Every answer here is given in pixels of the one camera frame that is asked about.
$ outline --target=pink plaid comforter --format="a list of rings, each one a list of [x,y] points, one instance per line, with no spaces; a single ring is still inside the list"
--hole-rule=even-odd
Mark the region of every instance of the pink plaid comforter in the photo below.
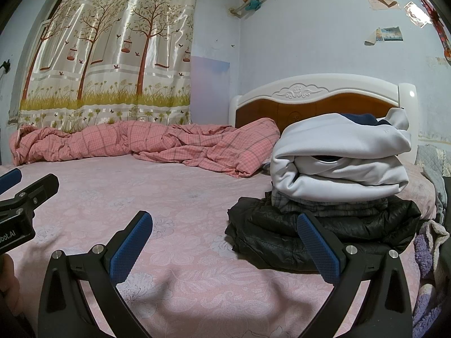
[[[24,126],[10,138],[14,164],[133,154],[156,163],[183,163],[232,177],[249,177],[261,167],[280,137],[272,119],[244,127],[171,125],[127,121],[101,124],[74,134]]]

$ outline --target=black puffer jacket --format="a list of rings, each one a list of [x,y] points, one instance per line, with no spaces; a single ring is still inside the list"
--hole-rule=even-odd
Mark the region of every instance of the black puffer jacket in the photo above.
[[[282,214],[271,205],[271,194],[263,199],[242,197],[229,211],[226,234],[233,250],[257,268],[290,272],[316,271],[296,231],[299,213]],[[352,243],[361,252],[384,255],[394,249],[402,253],[414,238],[421,213],[413,201],[392,196],[377,216],[321,217],[317,220],[334,232],[344,245]]]

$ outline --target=human hand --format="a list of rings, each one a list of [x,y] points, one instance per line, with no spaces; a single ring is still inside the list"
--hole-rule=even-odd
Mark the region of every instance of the human hand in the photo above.
[[[8,254],[0,255],[0,291],[14,316],[22,313],[23,301],[20,296],[19,280],[14,276],[14,262]]]

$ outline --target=printed tree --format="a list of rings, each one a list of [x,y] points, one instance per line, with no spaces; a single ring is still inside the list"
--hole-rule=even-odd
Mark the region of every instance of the printed tree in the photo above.
[[[192,15],[186,19],[186,26],[189,28],[185,35],[186,40],[188,40],[188,42],[193,44],[194,24],[193,24],[193,16]]]
[[[80,18],[82,27],[80,31],[75,31],[78,39],[84,40],[90,45],[87,59],[84,61],[84,69],[80,86],[78,87],[77,100],[82,99],[83,85],[86,77],[86,71],[91,60],[92,51],[96,42],[103,33],[109,31],[116,22],[117,15],[123,11],[127,0],[94,0],[92,7],[83,11]]]
[[[26,99],[26,95],[28,94],[28,87],[30,86],[30,79],[33,73],[33,68],[36,63],[37,57],[39,55],[39,51],[42,47],[42,44],[60,34],[63,30],[70,28],[68,25],[68,20],[70,20],[77,9],[80,7],[81,0],[62,0],[62,2],[58,5],[57,9],[53,16],[51,16],[50,21],[42,31],[41,36],[39,37],[39,43],[36,48],[36,52],[31,61],[30,67],[28,69],[28,74],[25,80],[25,86],[23,88],[22,100]]]
[[[144,0],[132,7],[131,14],[135,21],[128,28],[146,37],[141,65],[139,67],[136,95],[143,94],[144,70],[146,69],[147,50],[150,40],[155,36],[167,37],[169,27],[173,26],[181,12],[181,5],[171,5],[173,0]]]

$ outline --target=blue gripper pad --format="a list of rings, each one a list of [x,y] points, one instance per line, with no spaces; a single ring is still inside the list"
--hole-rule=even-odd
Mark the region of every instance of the blue gripper pad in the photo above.
[[[152,216],[147,212],[141,211],[140,213],[138,213],[134,220],[129,224],[128,227],[133,226],[131,224],[134,223],[132,230],[110,259],[110,268],[109,271],[107,271],[114,284],[122,283],[127,279],[136,260],[152,234]]]
[[[305,214],[298,217],[297,231],[324,281],[337,284],[340,261]]]
[[[22,173],[19,169],[15,168],[0,177],[0,194],[5,193],[8,189],[12,188],[16,184],[19,184],[22,180]]]

